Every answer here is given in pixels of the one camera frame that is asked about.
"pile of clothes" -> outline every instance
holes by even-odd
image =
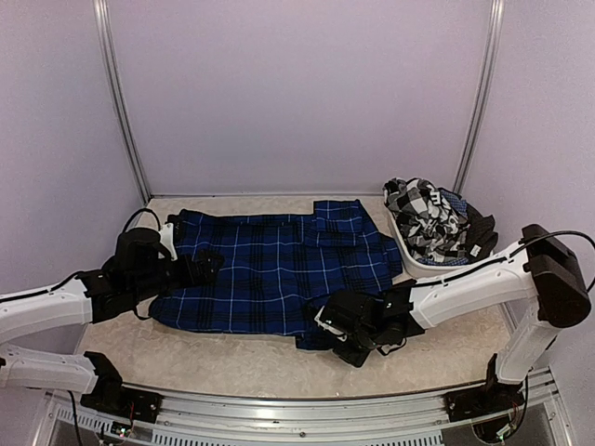
[[[209,216],[182,210],[180,255],[225,257],[209,285],[160,295],[150,315],[192,332],[294,336],[298,348],[337,340],[314,321],[339,290],[377,295],[402,270],[396,242],[381,234],[359,201],[314,203],[311,215]]]
[[[496,247],[493,216],[482,216],[459,195],[426,179],[394,178],[384,185],[385,205],[417,262],[462,266],[483,260]]]

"metal frame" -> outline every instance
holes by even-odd
[[[126,156],[130,162],[132,173],[134,175],[140,198],[144,204],[147,204],[152,197],[149,182],[142,168],[139,151],[132,136],[126,103],[122,93],[122,85],[118,74],[118,65],[116,63],[115,51],[113,49],[112,28],[110,26],[110,13],[107,0],[93,0],[95,10],[95,19],[99,30],[99,44],[101,45],[101,54],[105,64],[106,73],[110,91],[112,92],[113,105],[122,131],[122,137],[126,147]]]
[[[443,407],[444,389],[350,400],[258,400],[133,387],[159,392],[164,401],[156,425],[135,423],[137,439],[132,444],[364,446],[399,444],[398,441],[415,444],[413,438],[434,438],[442,442],[444,429],[493,417],[450,423]],[[556,446],[573,446],[567,417],[549,369],[532,372],[529,388],[529,406],[545,405]],[[46,405],[40,412],[43,423],[33,445],[47,446],[57,421],[73,422],[68,395],[47,394]],[[77,412],[81,428],[99,430],[99,426],[110,426],[112,421],[125,421],[81,406]]]
[[[467,132],[465,148],[463,149],[463,154],[456,171],[455,185],[453,186],[453,191],[456,193],[461,193],[465,186],[473,153],[475,152],[477,145],[477,138],[482,127],[483,115],[485,113],[490,85],[492,84],[492,77],[494,76],[494,69],[496,67],[496,55],[500,43],[502,19],[504,15],[504,2],[505,0],[492,0],[490,25],[483,54],[480,83],[475,96],[475,104],[473,106],[473,114],[471,115],[469,130]]]

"plaid shirt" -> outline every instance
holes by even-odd
[[[402,272],[395,241],[378,232],[359,201],[316,202],[305,216],[182,210],[175,236],[181,255],[225,257],[215,283],[151,304],[153,318],[192,332],[292,335],[299,348],[329,348],[313,320],[317,308],[341,289],[386,290]]]

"white basket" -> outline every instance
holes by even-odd
[[[401,251],[401,259],[403,260],[403,268],[407,273],[414,279],[420,279],[422,277],[440,276],[448,272],[456,271],[457,269],[464,268],[466,265],[458,267],[432,267],[430,265],[424,265],[419,263],[409,254],[409,249],[403,240],[401,231],[397,227],[397,222],[394,220],[394,216],[388,207],[384,208],[387,213],[387,219],[389,220],[389,228],[392,237],[399,245],[399,251]]]

